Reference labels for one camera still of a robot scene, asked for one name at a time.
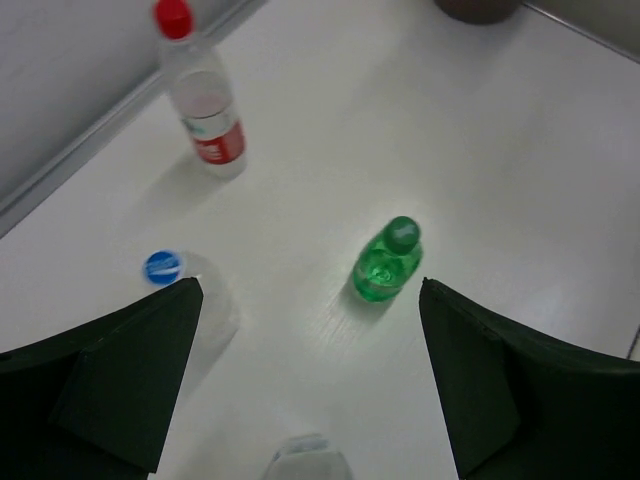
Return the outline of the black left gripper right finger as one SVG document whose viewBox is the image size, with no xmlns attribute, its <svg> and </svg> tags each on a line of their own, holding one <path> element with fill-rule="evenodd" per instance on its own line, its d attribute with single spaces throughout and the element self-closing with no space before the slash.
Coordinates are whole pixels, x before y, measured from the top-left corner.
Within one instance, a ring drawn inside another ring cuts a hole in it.
<svg viewBox="0 0 640 480">
<path fill-rule="evenodd" d="M 443 283 L 419 310 L 462 479 L 635 479 L 639 365 L 558 340 Z"/>
</svg>

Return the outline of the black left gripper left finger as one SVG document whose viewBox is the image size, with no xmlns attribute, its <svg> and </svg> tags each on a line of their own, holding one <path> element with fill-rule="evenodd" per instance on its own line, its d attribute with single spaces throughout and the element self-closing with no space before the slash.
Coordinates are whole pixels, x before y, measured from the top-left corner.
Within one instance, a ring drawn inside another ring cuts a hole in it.
<svg viewBox="0 0 640 480">
<path fill-rule="evenodd" d="M 145 479 L 157 471 L 204 295 L 182 279 L 1 355 L 4 479 Z"/>
</svg>

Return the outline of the green plastic bottle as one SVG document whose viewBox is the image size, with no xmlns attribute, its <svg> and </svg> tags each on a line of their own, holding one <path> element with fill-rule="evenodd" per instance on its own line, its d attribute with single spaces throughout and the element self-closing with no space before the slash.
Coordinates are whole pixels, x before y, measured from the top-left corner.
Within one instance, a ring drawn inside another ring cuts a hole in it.
<svg viewBox="0 0 640 480">
<path fill-rule="evenodd" d="M 363 248 L 352 270 L 356 291 L 366 301 L 396 297 L 423 258 L 421 229 L 408 216 L 391 219 Z"/>
</svg>

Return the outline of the brown bin black rim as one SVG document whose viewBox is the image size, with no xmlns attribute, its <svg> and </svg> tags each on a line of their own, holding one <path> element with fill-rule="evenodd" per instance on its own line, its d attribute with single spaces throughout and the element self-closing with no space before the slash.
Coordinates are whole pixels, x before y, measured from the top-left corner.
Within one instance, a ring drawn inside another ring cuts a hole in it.
<svg viewBox="0 0 640 480">
<path fill-rule="evenodd" d="M 521 6 L 520 0 L 435 0 L 449 17 L 471 25 L 491 25 L 509 19 Z"/>
</svg>

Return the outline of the blue label clear bottle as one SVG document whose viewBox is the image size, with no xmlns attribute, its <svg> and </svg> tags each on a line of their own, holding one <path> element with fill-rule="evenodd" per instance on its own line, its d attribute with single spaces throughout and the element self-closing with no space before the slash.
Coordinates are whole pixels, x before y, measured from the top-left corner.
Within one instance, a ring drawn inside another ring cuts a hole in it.
<svg viewBox="0 0 640 480">
<path fill-rule="evenodd" d="M 309 434 L 286 440 L 266 467 L 263 480 L 352 480 L 343 453 L 325 436 Z"/>
</svg>

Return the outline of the red cap labelled bottle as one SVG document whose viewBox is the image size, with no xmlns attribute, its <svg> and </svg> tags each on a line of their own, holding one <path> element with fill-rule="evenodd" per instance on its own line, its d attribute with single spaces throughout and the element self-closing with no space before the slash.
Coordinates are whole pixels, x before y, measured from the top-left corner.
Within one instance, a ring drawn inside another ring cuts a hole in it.
<svg viewBox="0 0 640 480">
<path fill-rule="evenodd" d="M 214 175 L 238 176 L 246 168 L 246 139 L 217 51 L 197 30 L 188 2 L 156 1 L 152 14 L 167 94 L 195 153 Z"/>
</svg>

